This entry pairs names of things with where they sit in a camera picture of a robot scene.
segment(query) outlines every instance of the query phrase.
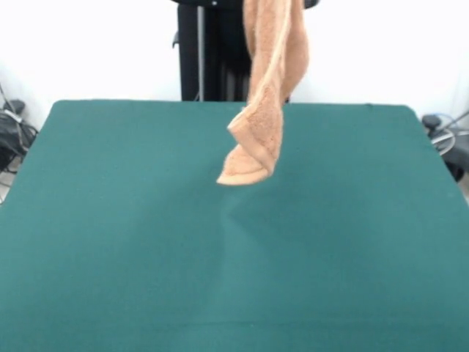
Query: black machine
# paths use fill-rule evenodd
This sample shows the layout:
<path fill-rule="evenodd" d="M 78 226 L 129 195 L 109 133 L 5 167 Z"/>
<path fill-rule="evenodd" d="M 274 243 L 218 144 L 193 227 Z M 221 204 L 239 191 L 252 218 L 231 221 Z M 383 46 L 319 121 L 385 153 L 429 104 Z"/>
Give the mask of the black machine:
<path fill-rule="evenodd" d="M 251 70 L 243 0 L 172 0 L 177 9 L 182 100 L 245 101 Z M 319 0 L 305 0 L 305 8 Z"/>
<path fill-rule="evenodd" d="M 466 173 L 469 174 L 469 130 L 457 125 L 467 116 L 469 111 L 446 124 L 443 124 L 438 115 L 425 115 L 422 118 L 429 138 L 456 182 L 459 182 Z"/>

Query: table surface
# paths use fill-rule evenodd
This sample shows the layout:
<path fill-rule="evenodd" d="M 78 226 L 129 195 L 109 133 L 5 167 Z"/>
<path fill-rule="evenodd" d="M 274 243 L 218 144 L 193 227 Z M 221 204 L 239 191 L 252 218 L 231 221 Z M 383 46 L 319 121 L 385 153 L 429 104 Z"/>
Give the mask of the table surface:
<path fill-rule="evenodd" d="M 0 210 L 0 351 L 469 351 L 469 213 L 403 106 L 57 103 Z"/>

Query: hanging towel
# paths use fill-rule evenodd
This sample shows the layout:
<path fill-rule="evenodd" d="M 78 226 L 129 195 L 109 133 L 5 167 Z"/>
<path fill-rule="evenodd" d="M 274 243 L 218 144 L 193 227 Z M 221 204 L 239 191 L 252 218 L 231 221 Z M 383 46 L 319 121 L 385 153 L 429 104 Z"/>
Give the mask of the hanging towel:
<path fill-rule="evenodd" d="M 244 31 L 252 58 L 247 106 L 230 122 L 237 146 L 217 182 L 241 186 L 271 176 L 280 156 L 282 106 L 309 63 L 304 0 L 244 0 Z"/>

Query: towel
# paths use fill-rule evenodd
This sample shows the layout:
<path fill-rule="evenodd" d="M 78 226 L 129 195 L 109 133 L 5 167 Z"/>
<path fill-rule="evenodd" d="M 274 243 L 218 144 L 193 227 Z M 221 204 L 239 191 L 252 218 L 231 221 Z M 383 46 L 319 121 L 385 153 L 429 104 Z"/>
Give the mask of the towel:
<path fill-rule="evenodd" d="M 252 58 L 247 106 L 229 123 L 237 146 L 217 182 L 241 186 L 274 172 L 283 136 L 284 102 L 309 63 L 304 0 L 244 0 L 244 31 Z"/>

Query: cable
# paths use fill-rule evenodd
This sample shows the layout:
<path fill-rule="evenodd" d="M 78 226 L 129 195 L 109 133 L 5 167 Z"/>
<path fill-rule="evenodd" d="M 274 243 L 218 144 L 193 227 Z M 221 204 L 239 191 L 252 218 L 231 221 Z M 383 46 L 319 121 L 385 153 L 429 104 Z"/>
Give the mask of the cable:
<path fill-rule="evenodd" d="M 9 106 L 10 109 L 11 109 L 11 111 L 13 111 L 13 113 L 16 114 L 15 107 L 14 107 L 13 104 L 11 104 L 11 102 L 7 99 L 7 96 L 5 95 L 5 92 L 3 91 L 3 88 L 1 87 L 1 83 L 0 83 L 0 95 L 3 97 L 3 100 L 5 100 L 5 103 L 8 104 L 8 106 Z"/>
<path fill-rule="evenodd" d="M 453 149 L 454 145 L 456 144 L 456 136 L 454 135 L 453 132 L 451 132 L 447 128 L 445 130 L 443 130 L 443 132 L 446 132 L 445 136 L 440 136 L 440 137 L 437 137 L 435 139 L 432 139 L 432 144 L 435 145 L 436 147 L 437 147 L 437 144 L 439 144 L 441 142 L 447 141 L 449 139 L 451 140 L 449 146 L 447 146 L 443 150 L 439 150 L 439 153 L 440 153 L 441 156 L 445 155 L 447 152 L 449 152 L 451 149 Z"/>
<path fill-rule="evenodd" d="M 444 131 L 445 129 L 447 129 L 448 127 L 451 127 L 454 123 L 458 123 L 459 121 L 461 121 L 462 119 L 464 119 L 466 116 L 469 116 L 469 110 L 467 110 L 464 114 L 462 114 L 461 116 L 459 116 L 458 118 L 456 118 L 455 120 L 451 121 L 451 122 L 448 122 L 446 125 L 438 128 L 439 131 Z"/>
<path fill-rule="evenodd" d="M 454 119 L 454 117 L 452 117 L 451 115 L 448 115 L 448 114 L 443 114 L 443 113 L 440 113 L 440 112 L 434 112 L 433 114 L 431 115 L 435 115 L 435 116 L 438 116 L 438 117 L 445 117 L 446 119 L 449 119 L 450 121 L 453 122 L 453 125 L 456 125 L 457 127 L 459 127 L 457 121 Z"/>

